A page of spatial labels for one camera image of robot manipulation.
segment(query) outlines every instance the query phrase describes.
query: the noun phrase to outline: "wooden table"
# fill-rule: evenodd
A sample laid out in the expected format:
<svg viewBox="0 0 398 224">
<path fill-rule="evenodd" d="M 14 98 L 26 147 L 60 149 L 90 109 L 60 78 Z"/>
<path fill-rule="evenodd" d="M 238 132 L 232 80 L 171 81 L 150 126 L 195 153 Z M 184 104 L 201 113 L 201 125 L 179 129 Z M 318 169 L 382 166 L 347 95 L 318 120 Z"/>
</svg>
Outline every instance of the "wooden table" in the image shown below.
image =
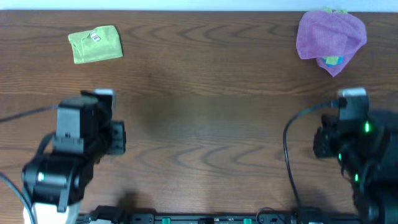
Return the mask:
<svg viewBox="0 0 398 224">
<path fill-rule="evenodd" d="M 398 110 L 398 17 L 354 13 L 368 43 L 332 78 L 295 48 L 302 12 L 1 11 L 0 116 L 52 105 L 80 90 L 113 88 L 127 152 L 105 157 L 82 212 L 97 205 L 174 213 L 255 213 L 295 206 L 282 130 L 298 110 L 364 86 L 373 107 Z M 115 25 L 124 57 L 75 65 L 67 35 Z M 355 212 L 334 159 L 316 160 L 319 113 L 289 131 L 305 205 Z M 56 112 L 0 125 L 0 167 L 21 169 Z M 0 223 L 21 223 L 22 204 L 1 183 Z"/>
</svg>

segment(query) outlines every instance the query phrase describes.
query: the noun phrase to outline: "black cable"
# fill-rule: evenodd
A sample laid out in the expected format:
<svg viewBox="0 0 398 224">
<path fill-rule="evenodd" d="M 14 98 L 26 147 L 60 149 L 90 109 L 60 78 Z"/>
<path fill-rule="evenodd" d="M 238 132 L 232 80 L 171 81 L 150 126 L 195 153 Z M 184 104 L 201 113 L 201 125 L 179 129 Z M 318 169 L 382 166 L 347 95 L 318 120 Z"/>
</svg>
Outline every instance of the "black cable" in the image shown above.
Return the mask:
<svg viewBox="0 0 398 224">
<path fill-rule="evenodd" d="M 364 188 L 365 188 L 365 181 L 366 181 L 366 176 L 368 176 L 368 172 L 370 167 L 372 166 L 376 166 L 377 162 L 374 160 L 369 160 L 367 161 L 367 163 L 365 163 L 364 169 L 362 171 L 362 175 L 361 175 L 361 181 L 359 181 L 359 191 L 364 193 Z"/>
<path fill-rule="evenodd" d="M 0 119 L 0 123 L 7 122 L 7 121 L 12 121 L 14 119 L 22 118 L 22 117 L 25 117 L 25 116 L 28 116 L 28 115 L 32 115 L 32 114 L 36 114 L 36 113 L 43 112 L 43 111 L 52 110 L 52 109 L 55 109 L 55 108 L 58 108 L 58 105 L 46 106 L 46 107 L 43 107 L 43 108 L 37 108 L 37 109 L 34 109 L 34 110 L 25 111 L 25 112 L 22 112 L 22 113 L 19 113 L 19 114 L 8 116 L 6 118 L 1 118 Z"/>
<path fill-rule="evenodd" d="M 44 138 L 42 139 L 42 141 L 40 142 L 40 144 L 39 144 L 39 146 L 38 146 L 38 148 L 37 148 L 36 156 L 37 156 L 37 155 L 43 154 L 44 149 L 45 149 L 45 148 L 47 147 L 47 145 L 50 143 L 50 141 L 51 141 L 51 139 L 52 139 L 52 136 L 53 136 L 54 134 L 55 134 L 55 133 L 52 132 L 52 133 L 47 134 L 46 136 L 44 136 Z"/>
<path fill-rule="evenodd" d="M 258 211 L 257 214 L 256 214 L 256 221 L 257 221 L 258 223 L 263 224 L 263 222 L 260 222 L 260 221 L 259 221 L 259 215 L 260 215 L 260 213 L 261 213 L 262 211 L 264 211 L 264 210 L 271 210 L 271 211 L 275 212 L 275 210 L 274 210 L 273 208 L 271 208 L 271 207 L 263 207 L 263 208 L 260 208 L 259 211 Z M 280 215 L 278 215 L 278 214 L 276 214 L 276 215 L 278 216 L 278 218 L 279 218 L 280 220 L 282 220 L 283 223 L 286 224 L 286 220 L 285 220 L 284 218 L 282 218 L 282 217 L 281 217 Z"/>
<path fill-rule="evenodd" d="M 30 192 L 27 190 L 28 186 L 26 183 L 24 183 L 24 186 L 22 187 L 22 195 L 25 196 L 25 199 L 29 205 L 30 208 L 32 208 L 32 195 L 30 194 Z"/>
<path fill-rule="evenodd" d="M 12 183 L 12 181 L 2 172 L 0 172 L 0 177 L 2 180 L 10 187 L 10 189 L 19 197 L 21 202 L 24 204 L 27 213 L 29 214 L 30 218 L 30 223 L 31 224 L 36 224 L 36 220 L 34 219 L 33 213 L 32 213 L 32 208 L 29 206 L 27 199 L 22 195 L 21 191 L 18 189 L 18 187 Z"/>
<path fill-rule="evenodd" d="M 284 143 L 284 152 L 285 152 L 285 160 L 286 160 L 286 168 L 287 168 L 287 173 L 289 175 L 289 180 L 290 180 L 290 184 L 292 186 L 293 189 L 293 193 L 294 196 L 296 198 L 297 201 L 297 205 L 299 207 L 301 207 L 301 201 L 299 198 L 299 194 L 297 193 L 297 189 L 296 189 L 296 185 L 294 184 L 294 180 L 293 180 L 293 175 L 292 175 L 292 171 L 290 170 L 290 162 L 289 162 L 289 155 L 287 152 L 287 146 L 286 146 L 286 134 L 287 134 L 287 130 L 289 129 L 289 126 L 293 123 L 293 121 L 295 121 L 297 118 L 302 117 L 306 114 L 309 114 L 313 111 L 319 110 L 321 108 L 326 108 L 326 107 L 337 107 L 340 104 L 339 100 L 331 100 L 329 102 L 326 103 L 321 103 L 319 105 L 313 106 L 311 108 L 305 109 L 303 111 L 298 112 L 296 115 L 293 116 L 292 119 L 289 120 L 289 122 L 286 124 L 285 129 L 284 129 L 284 137 L 283 137 L 283 143 Z"/>
<path fill-rule="evenodd" d="M 0 119 L 0 123 L 3 122 L 7 122 L 7 121 L 12 121 L 15 119 L 19 119 L 28 115 L 32 115 L 32 114 L 36 114 L 39 112 L 43 112 L 43 111 L 48 111 L 48 110 L 52 110 L 58 108 L 58 105 L 52 105 L 52 106 L 46 106 L 43 108 L 37 108 L 34 110 L 30 110 L 30 111 L 25 111 L 19 114 L 15 114 L 12 116 L 8 116 L 5 118 L 1 118 Z M 45 147 L 47 146 L 47 144 L 49 143 L 49 141 L 51 140 L 51 138 L 49 137 L 49 134 L 43 138 L 42 142 L 39 145 L 39 148 L 37 149 L 37 153 L 43 153 Z M 19 197 L 19 199 L 21 200 L 21 202 L 24 204 L 27 213 L 29 214 L 29 218 L 30 218 L 30 222 L 31 224 L 36 224 L 36 220 L 34 219 L 33 213 L 32 213 L 32 207 L 30 205 L 30 200 L 28 200 L 27 198 L 25 198 L 25 196 L 21 193 L 21 191 L 18 189 L 18 187 L 3 173 L 0 173 L 0 178 L 10 187 L 10 189 Z"/>
</svg>

